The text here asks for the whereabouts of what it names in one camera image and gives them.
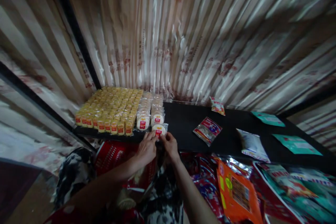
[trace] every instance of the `teal snack packet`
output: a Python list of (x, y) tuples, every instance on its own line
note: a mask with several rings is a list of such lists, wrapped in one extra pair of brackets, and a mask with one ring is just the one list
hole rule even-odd
[(322, 154), (309, 143), (307, 143), (306, 140), (298, 136), (287, 136), (278, 134), (273, 134), (273, 136), (294, 154), (314, 154), (322, 156)]
[(290, 205), (298, 208), (301, 212), (304, 212), (305, 215), (310, 215), (320, 223), (335, 223), (336, 221), (335, 216), (333, 216), (320, 205), (313, 202), (311, 199), (304, 197), (298, 197), (296, 199), (289, 199), (287, 197), (282, 198)]
[(258, 117), (265, 124), (285, 127), (285, 124), (275, 115), (260, 112), (252, 112), (252, 114)]

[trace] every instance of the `red snack bag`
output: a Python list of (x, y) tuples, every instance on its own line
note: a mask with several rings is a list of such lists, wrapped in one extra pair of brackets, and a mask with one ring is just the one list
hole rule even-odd
[(211, 100), (211, 110), (225, 116), (223, 104), (219, 100), (211, 96), (210, 96), (210, 100)]
[(208, 179), (200, 179), (195, 182), (195, 185), (205, 201), (208, 203), (217, 219), (224, 216), (224, 211), (218, 197), (218, 190), (216, 186)]
[(262, 224), (257, 193), (245, 177), (234, 173), (221, 160), (218, 161), (217, 177), (224, 213), (231, 222), (250, 220)]

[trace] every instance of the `green snack packet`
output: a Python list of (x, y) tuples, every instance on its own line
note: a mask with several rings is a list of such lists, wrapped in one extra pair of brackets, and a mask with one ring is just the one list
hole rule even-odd
[(260, 112), (252, 112), (252, 114), (258, 117), (265, 124), (285, 127), (285, 124), (275, 115)]
[(314, 154), (322, 156), (322, 154), (309, 143), (307, 143), (306, 140), (298, 136), (287, 136), (278, 134), (273, 134), (273, 136), (294, 154)]

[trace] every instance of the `orange snack bag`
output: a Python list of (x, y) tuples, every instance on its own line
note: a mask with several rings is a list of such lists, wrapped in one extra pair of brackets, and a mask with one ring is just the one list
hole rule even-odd
[(253, 224), (263, 224), (253, 184), (234, 173), (221, 160), (217, 161), (219, 192), (226, 217), (233, 223), (248, 219)]
[(224, 106), (219, 100), (215, 99), (214, 97), (210, 96), (211, 100), (211, 110), (215, 111), (223, 116), (225, 116)]

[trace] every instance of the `black frame edge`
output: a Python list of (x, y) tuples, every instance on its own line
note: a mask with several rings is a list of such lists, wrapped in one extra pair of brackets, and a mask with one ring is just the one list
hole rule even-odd
[(82, 56), (84, 58), (84, 61), (86, 63), (86, 66), (89, 70), (89, 73), (92, 77), (93, 83), (95, 84), (97, 89), (101, 89), (101, 85), (95, 70), (95, 67), (93, 66), (88, 48), (86, 47), (86, 43), (84, 40), (84, 37), (82, 35), (82, 32), (80, 31), (79, 24), (77, 22), (77, 18), (75, 16), (74, 10), (71, 6), (70, 0), (59, 0), (60, 4), (62, 5), (64, 14), (68, 20), (68, 23), (71, 27), (71, 30), (73, 32), (73, 35), (77, 41), (77, 44), (79, 46), (79, 49), (82, 53)]

